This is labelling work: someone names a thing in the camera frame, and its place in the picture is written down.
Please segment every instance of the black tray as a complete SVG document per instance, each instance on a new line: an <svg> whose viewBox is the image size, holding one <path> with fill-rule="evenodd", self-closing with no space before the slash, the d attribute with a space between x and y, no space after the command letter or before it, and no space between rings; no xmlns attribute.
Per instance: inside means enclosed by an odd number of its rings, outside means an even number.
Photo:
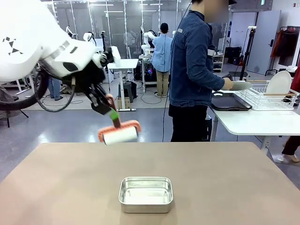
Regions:
<svg viewBox="0 0 300 225"><path fill-rule="evenodd" d="M214 92L212 108L217 111L248 111L252 106L233 93Z"/></svg>

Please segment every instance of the sneaker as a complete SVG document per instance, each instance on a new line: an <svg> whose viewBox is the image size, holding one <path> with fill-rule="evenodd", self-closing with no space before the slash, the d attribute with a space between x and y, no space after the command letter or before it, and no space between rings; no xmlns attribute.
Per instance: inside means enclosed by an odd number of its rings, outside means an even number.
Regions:
<svg viewBox="0 0 300 225"><path fill-rule="evenodd" d="M282 155L278 158L278 160L279 160L280 162L283 162L285 159L289 159L289 160L291 160L291 161L293 161L293 162L295 162L295 163L300 162L300 160L297 158L296 155L289 156L289 155L282 154Z"/></svg>
<svg viewBox="0 0 300 225"><path fill-rule="evenodd" d="M157 93L154 94L158 98L162 98L162 96L159 96Z"/></svg>
<svg viewBox="0 0 300 225"><path fill-rule="evenodd" d="M64 98L63 96L60 96L59 98L56 98L55 101L59 101L59 100L61 100L63 98Z"/></svg>

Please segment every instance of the denim jacket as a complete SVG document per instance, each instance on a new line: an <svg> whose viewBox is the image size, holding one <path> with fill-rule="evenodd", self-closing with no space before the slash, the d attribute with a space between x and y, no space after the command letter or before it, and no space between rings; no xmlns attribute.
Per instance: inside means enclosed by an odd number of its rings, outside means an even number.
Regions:
<svg viewBox="0 0 300 225"><path fill-rule="evenodd" d="M152 43L155 47L151 61L153 67L159 72L170 71L172 38L167 34L161 34L159 37L155 37Z"/></svg>
<svg viewBox="0 0 300 225"><path fill-rule="evenodd" d="M189 11L171 47L171 105L211 105L211 91L220 90L224 85L224 80L212 72L214 49L204 15Z"/></svg>

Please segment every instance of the white plate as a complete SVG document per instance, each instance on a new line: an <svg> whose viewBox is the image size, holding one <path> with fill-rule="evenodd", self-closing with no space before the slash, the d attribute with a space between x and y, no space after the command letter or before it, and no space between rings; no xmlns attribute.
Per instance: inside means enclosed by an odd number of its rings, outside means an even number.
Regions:
<svg viewBox="0 0 300 225"><path fill-rule="evenodd" d="M290 91L291 84L292 78L290 73L287 71L280 71L270 80L266 94L287 94ZM274 101L280 102L284 96L268 96L268 98L274 98Z"/></svg>

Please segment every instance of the wire rack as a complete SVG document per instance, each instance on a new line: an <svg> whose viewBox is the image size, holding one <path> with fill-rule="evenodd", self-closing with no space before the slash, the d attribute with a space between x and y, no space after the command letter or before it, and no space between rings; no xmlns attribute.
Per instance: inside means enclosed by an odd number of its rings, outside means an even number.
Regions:
<svg viewBox="0 0 300 225"><path fill-rule="evenodd" d="M289 93L267 94L270 81L248 81L252 88L237 91L236 95L252 105L253 110L293 110L299 93L290 89Z"/></svg>

